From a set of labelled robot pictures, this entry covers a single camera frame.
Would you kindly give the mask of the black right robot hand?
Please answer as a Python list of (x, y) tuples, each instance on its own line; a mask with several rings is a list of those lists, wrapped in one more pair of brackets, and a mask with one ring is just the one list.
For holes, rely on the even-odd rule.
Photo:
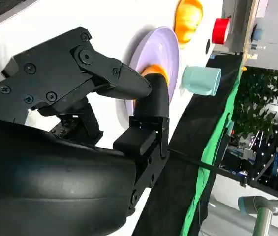
[[(0, 236), (106, 236), (121, 228), (168, 157), (164, 76), (97, 52), (77, 27), (11, 58), (0, 82)], [(112, 149), (89, 93), (134, 100)]]

